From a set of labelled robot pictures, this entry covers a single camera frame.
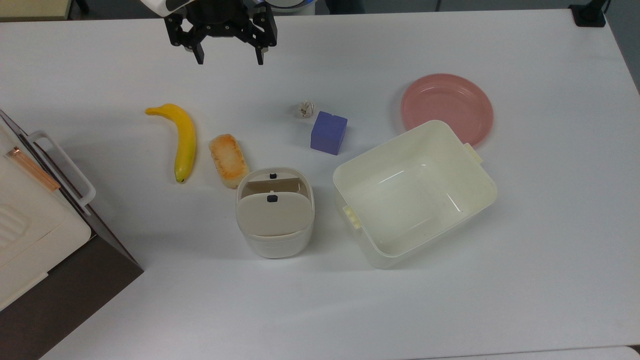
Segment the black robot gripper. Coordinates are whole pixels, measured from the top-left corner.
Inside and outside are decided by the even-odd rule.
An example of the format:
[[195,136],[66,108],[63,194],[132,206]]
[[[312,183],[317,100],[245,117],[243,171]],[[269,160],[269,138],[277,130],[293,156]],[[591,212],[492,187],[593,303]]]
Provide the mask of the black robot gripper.
[[172,13],[164,24],[169,42],[192,52],[199,65],[205,54],[201,42],[210,37],[236,37],[254,47],[257,63],[263,65],[265,53],[278,44],[278,27],[270,4],[248,9],[242,0],[194,0],[186,5],[186,19],[192,27],[183,29],[185,16]]

